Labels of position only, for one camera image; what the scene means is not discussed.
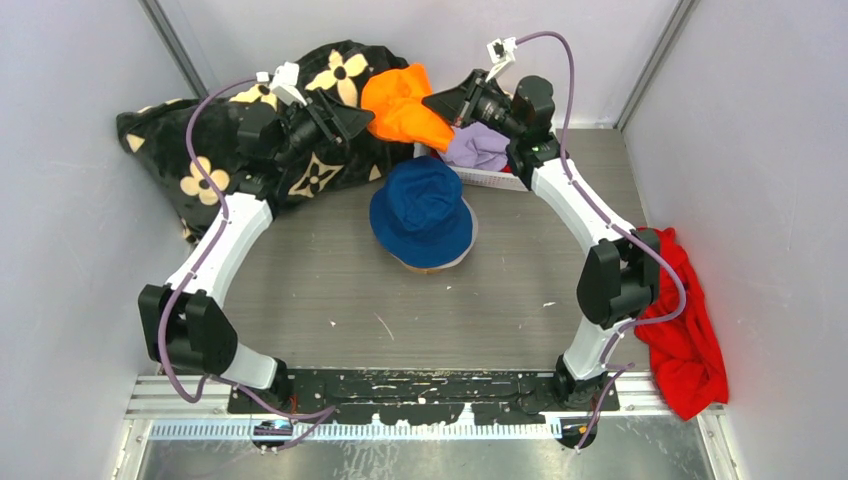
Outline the lilac bucket hat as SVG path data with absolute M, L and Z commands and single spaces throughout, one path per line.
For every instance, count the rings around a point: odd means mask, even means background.
M 510 140 L 482 123 L 454 128 L 454 137 L 441 158 L 450 166 L 500 172 L 507 167 Z

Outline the orange bucket hat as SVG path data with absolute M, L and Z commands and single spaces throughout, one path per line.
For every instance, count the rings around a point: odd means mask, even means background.
M 367 130 L 381 140 L 419 143 L 446 152 L 455 133 L 423 105 L 422 100 L 432 93 L 427 70 L 420 63 L 373 76 L 360 99 L 361 107 L 374 114 Z

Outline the white plastic basket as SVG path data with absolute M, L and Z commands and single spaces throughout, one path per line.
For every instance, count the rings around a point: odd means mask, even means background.
M 524 183 L 512 173 L 448 166 L 436 156 L 436 151 L 421 143 L 413 144 L 413 154 L 414 163 L 418 163 L 418 158 L 422 158 L 419 170 L 421 172 L 427 172 L 430 175 L 435 175 L 437 178 L 447 178 L 447 171 L 451 170 L 452 176 L 457 177 L 465 185 L 528 192 L 528 188 Z

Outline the blue bucket hat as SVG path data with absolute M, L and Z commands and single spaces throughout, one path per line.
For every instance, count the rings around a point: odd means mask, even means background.
M 451 268 L 476 240 L 476 217 L 462 181 L 431 156 L 399 163 L 372 196 L 368 219 L 383 249 L 415 269 Z

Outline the grey bucket hat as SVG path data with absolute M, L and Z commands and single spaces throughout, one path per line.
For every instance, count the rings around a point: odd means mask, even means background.
M 445 268 L 445 270 L 444 270 L 444 271 L 449 270 L 449 269 L 452 269 L 452 268 L 454 268 L 454 267 L 458 266 L 459 264 L 461 264 L 461 263 L 462 263 L 462 262 L 463 262 L 463 261 L 464 261 L 464 260 L 465 260 L 465 259 L 466 259 L 469 255 L 470 255 L 470 253 L 471 253 L 471 251 L 474 249 L 475 244 L 476 244 L 476 241 L 477 241 L 477 239 L 478 239 L 478 235 L 479 235 L 479 220 L 478 220 L 478 217 L 477 217 L 477 215 L 476 215 L 476 212 L 474 211 L 474 209 L 472 208 L 472 206 L 468 203 L 468 201 L 467 201 L 464 197 L 463 197 L 463 200 L 462 200 L 462 201 L 463 201 L 463 203 L 464 203 L 465 207 L 467 208 L 467 210 L 469 211 L 469 214 L 470 214 L 470 216 L 471 216 L 471 220 L 472 220 L 471 242 L 470 242 L 469 246 L 468 246 L 468 247 L 464 250 L 464 252 L 463 252 L 463 253 L 461 253 L 461 254 L 460 254 L 457 258 L 455 258 L 454 260 L 452 260 L 452 261 L 450 261 L 450 262 L 447 262 L 447 263 L 445 263 L 445 264 L 443 264 L 443 265 L 436 266 L 436 267 L 443 267 L 443 268 Z M 391 254 L 391 253 L 390 253 L 390 255 L 391 255 L 391 256 L 392 256 L 395 260 L 397 260 L 397 261 L 398 261 L 398 262 L 399 262 L 402 266 L 403 266 L 403 264 L 409 265 L 409 264 L 407 264 L 407 263 L 403 262 L 403 261 L 402 261 L 399 257 L 395 256 L 394 254 Z

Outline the wooden hat stand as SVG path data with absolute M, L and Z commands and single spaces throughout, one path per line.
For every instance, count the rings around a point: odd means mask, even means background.
M 413 266 L 406 265 L 406 264 L 403 264 L 403 266 L 404 266 L 404 268 L 405 268 L 406 270 L 408 270 L 408 271 L 410 271 L 410 272 L 412 272 L 412 273 L 422 274 L 422 275 L 434 275 L 434 274 L 439 274 L 439 273 L 441 273 L 441 272 L 443 272 L 443 271 L 445 270 L 445 268 L 443 268 L 443 267 L 436 267 L 436 268 L 420 268 L 420 267 L 413 267 Z

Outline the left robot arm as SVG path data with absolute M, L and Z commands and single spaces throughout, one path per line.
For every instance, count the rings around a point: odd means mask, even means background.
M 348 143 L 374 117 L 321 90 L 281 114 L 257 102 L 239 120 L 237 150 L 278 167 L 320 144 Z M 139 295 L 147 350 L 176 393 L 191 403 L 216 379 L 248 388 L 257 405 L 277 413 L 292 397 L 287 366 L 243 344 L 223 305 L 235 274 L 277 214 L 282 184 L 272 174 L 240 176 L 232 192 L 212 191 L 219 211 L 210 230 L 165 284 L 146 285 Z

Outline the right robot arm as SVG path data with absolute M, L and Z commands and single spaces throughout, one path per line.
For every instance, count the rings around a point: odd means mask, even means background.
M 503 135 L 508 165 L 578 240 L 585 261 L 576 287 L 582 318 L 554 369 L 551 389 L 565 409 L 582 409 L 607 379 L 617 341 L 659 296 L 660 241 L 617 215 L 579 174 L 555 136 L 552 84 L 522 78 L 505 93 L 483 70 L 426 96 L 423 105 L 455 127 L 480 123 Z

